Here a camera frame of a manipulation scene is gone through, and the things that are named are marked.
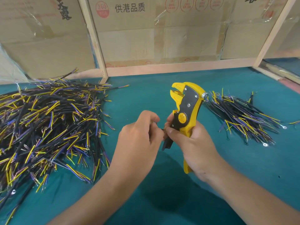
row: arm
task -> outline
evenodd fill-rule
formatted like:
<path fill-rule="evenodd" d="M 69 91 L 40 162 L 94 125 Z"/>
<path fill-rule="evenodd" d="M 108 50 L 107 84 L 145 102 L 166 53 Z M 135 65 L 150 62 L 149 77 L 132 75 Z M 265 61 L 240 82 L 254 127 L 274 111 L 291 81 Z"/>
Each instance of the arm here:
<path fill-rule="evenodd" d="M 204 126 L 197 122 L 191 138 L 170 128 L 165 129 L 179 145 L 196 176 L 216 190 L 248 225 L 300 224 L 300 213 L 273 194 L 236 172 L 216 151 Z"/>
<path fill-rule="evenodd" d="M 151 170 L 163 131 L 159 117 L 143 111 L 135 123 L 123 127 L 103 177 L 79 201 L 48 225 L 103 224 L 126 200 Z"/>

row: teal table surface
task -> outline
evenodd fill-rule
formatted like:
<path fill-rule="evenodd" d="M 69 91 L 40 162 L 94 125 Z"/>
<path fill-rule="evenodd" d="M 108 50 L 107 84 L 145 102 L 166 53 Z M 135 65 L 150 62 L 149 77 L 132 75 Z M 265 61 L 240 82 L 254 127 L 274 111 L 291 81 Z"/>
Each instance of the teal table surface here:
<path fill-rule="evenodd" d="M 206 91 L 221 92 L 224 88 L 224 91 L 229 90 L 231 95 L 243 99 L 248 99 L 254 91 L 257 92 L 254 105 L 264 113 L 285 123 L 300 119 L 300 95 L 249 68 L 113 77 L 109 83 L 114 86 L 130 86 L 110 91 L 108 98 L 112 102 L 104 106 L 105 112 L 111 116 L 108 122 L 116 129 L 105 128 L 109 136 L 102 136 L 110 157 L 119 131 L 124 125 L 136 121 L 141 111 L 157 113 L 161 118 L 158 126 L 163 128 L 168 115 L 176 109 L 170 97 L 174 82 L 193 82 Z M 16 90 L 15 85 L 0 87 L 0 93 L 12 90 Z M 219 120 L 205 106 L 201 107 L 197 119 L 230 165 L 300 210 L 300 129 L 288 126 L 286 130 L 280 129 L 278 135 L 270 133 L 276 144 L 264 147 L 255 141 L 245 145 L 236 133 L 227 140 L 224 131 L 218 133 Z M 171 149 L 160 150 L 151 172 L 106 224 L 244 224 L 213 189 L 194 174 L 186 175 L 182 166 L 182 152 L 176 144 Z M 78 169 L 86 174 L 92 173 L 91 169 Z M 91 187 L 60 168 L 50 175 L 42 193 L 35 193 L 36 187 L 32 190 L 10 224 L 46 224 Z M 5 224 L 6 215 L 21 193 L 22 189 L 18 190 L 1 211 L 0 224 Z"/>

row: red circular logo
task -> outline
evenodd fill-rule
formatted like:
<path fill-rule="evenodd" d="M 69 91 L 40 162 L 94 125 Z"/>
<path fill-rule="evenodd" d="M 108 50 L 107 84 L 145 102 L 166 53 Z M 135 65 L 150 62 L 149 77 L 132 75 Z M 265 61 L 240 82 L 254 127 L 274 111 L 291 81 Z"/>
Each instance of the red circular logo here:
<path fill-rule="evenodd" d="M 196 0 L 195 7 L 198 11 L 203 11 L 207 8 L 209 0 Z"/>
<path fill-rule="evenodd" d="M 181 0 L 180 8 L 183 12 L 188 12 L 194 6 L 194 0 Z"/>
<path fill-rule="evenodd" d="M 178 0 L 166 0 L 165 7 L 168 13 L 173 13 L 178 9 Z"/>
<path fill-rule="evenodd" d="M 98 1 L 96 4 L 96 11 L 102 18 L 107 18 L 110 15 L 108 5 L 104 1 Z"/>
<path fill-rule="evenodd" d="M 223 5 L 224 0 L 210 0 L 210 7 L 212 10 L 218 10 Z"/>

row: round yellow label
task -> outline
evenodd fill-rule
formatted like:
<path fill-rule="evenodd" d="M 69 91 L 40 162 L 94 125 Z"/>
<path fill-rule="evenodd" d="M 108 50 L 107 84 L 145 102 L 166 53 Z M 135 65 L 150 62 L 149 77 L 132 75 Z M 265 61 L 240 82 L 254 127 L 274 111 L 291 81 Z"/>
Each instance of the round yellow label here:
<path fill-rule="evenodd" d="M 180 123 L 185 123 L 187 121 L 187 116 L 185 115 L 185 113 L 180 113 L 178 115 L 178 120 Z"/>

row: silver screw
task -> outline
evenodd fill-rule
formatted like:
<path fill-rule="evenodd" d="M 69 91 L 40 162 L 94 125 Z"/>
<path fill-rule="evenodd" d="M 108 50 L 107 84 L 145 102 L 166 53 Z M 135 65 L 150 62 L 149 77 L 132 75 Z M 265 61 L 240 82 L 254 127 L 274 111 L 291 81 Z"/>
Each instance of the silver screw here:
<path fill-rule="evenodd" d="M 206 98 L 208 97 L 208 93 L 207 93 L 207 92 L 204 92 L 204 93 L 201 95 L 201 97 L 202 97 L 203 99 L 206 99 Z"/>

